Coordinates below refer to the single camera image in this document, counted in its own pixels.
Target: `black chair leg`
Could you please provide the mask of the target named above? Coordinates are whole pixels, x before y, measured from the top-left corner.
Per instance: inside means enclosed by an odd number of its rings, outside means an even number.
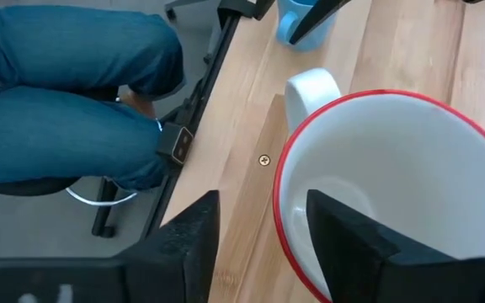
[[[117,195],[117,186],[112,182],[102,178],[97,201],[114,201]],[[115,236],[115,227],[106,226],[111,206],[99,207],[94,218],[91,233],[96,237],[111,238]]]

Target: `white mug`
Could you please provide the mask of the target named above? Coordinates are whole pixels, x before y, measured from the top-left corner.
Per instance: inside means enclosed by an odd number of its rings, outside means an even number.
[[[306,193],[347,206],[454,258],[485,257],[485,130],[419,93],[340,96],[318,68],[285,89],[290,139],[274,178],[286,257],[322,302],[331,295],[306,220]]]

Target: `red rim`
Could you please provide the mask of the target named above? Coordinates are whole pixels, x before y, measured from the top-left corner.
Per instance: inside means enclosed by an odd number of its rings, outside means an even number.
[[[315,113],[311,114],[308,118],[306,118],[296,128],[295,132],[293,133],[292,136],[290,136],[289,140],[287,141],[287,143],[284,146],[284,149],[282,151],[282,154],[280,155],[278,167],[276,168],[276,173],[275,173],[275,176],[274,176],[274,189],[273,189],[274,223],[276,225],[276,232],[278,233],[278,237],[280,238],[280,244],[282,246],[282,249],[284,250],[284,254],[286,255],[287,259],[289,260],[289,262],[291,264],[291,267],[295,270],[296,275],[299,277],[299,279],[302,281],[302,283],[322,303],[328,303],[328,302],[331,302],[331,300],[327,299],[327,297],[324,294],[322,294],[317,289],[317,287],[311,282],[311,280],[304,274],[301,266],[295,260],[295,256],[293,255],[293,252],[290,249],[289,243],[287,242],[287,237],[285,236],[284,225],[282,224],[282,218],[281,218],[281,213],[280,213],[280,182],[281,182],[281,179],[282,179],[282,173],[283,173],[283,170],[284,170],[285,160],[287,159],[287,156],[289,155],[290,150],[293,147],[293,144],[295,143],[298,136],[318,116],[320,116],[321,114],[323,114],[327,110],[333,108],[334,106],[337,106],[339,104],[342,104],[342,103],[350,101],[350,100],[353,100],[355,98],[372,96],[372,95],[382,95],[382,94],[403,95],[403,96],[408,96],[408,97],[417,98],[417,99],[420,99],[420,100],[423,100],[423,101],[430,102],[434,105],[441,107],[442,109],[445,109],[449,113],[454,114],[456,117],[462,119],[463,121],[468,123],[473,129],[475,129],[480,135],[482,135],[485,138],[485,130],[482,127],[480,127],[473,120],[467,118],[464,114],[453,109],[449,105],[438,102],[438,101],[436,101],[436,100],[434,100],[434,99],[432,99],[428,96],[424,96],[423,94],[420,94],[420,93],[412,93],[412,92],[407,92],[407,91],[403,91],[403,90],[396,90],[396,89],[376,89],[376,90],[364,91],[364,92],[360,92],[360,93],[351,93],[349,95],[343,96],[341,98],[338,98],[338,99],[330,102],[329,104],[326,104],[325,106],[321,107],[320,109],[318,109]]]

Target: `wood grain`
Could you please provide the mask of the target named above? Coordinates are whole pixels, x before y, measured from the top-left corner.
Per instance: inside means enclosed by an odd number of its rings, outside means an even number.
[[[277,9],[242,19],[205,110],[164,222],[210,189],[221,192],[221,242],[210,302],[313,302],[281,251],[270,209],[274,164],[259,151],[285,139],[285,81],[326,67],[343,93],[400,88],[451,104],[485,128],[485,1],[353,0],[320,50],[275,41]],[[278,131],[271,135],[271,130]]]
[[[228,241],[224,241],[216,260],[210,297],[213,302],[227,302],[237,297],[248,262],[256,251],[254,246],[262,224],[268,225],[271,222],[272,215],[266,216],[265,223],[264,215],[270,205],[274,171],[286,140],[284,100],[281,96],[275,96],[266,113],[264,126],[252,152],[252,160],[244,170],[245,176],[240,185],[234,214],[227,227]],[[267,166],[259,163],[263,155],[270,158]]]

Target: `person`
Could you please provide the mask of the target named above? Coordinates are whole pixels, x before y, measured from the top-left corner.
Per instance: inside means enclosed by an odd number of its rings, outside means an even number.
[[[121,103],[79,94],[128,84]],[[0,183],[103,176],[158,186],[166,163],[152,101],[184,85],[183,52],[158,15],[0,8]]]

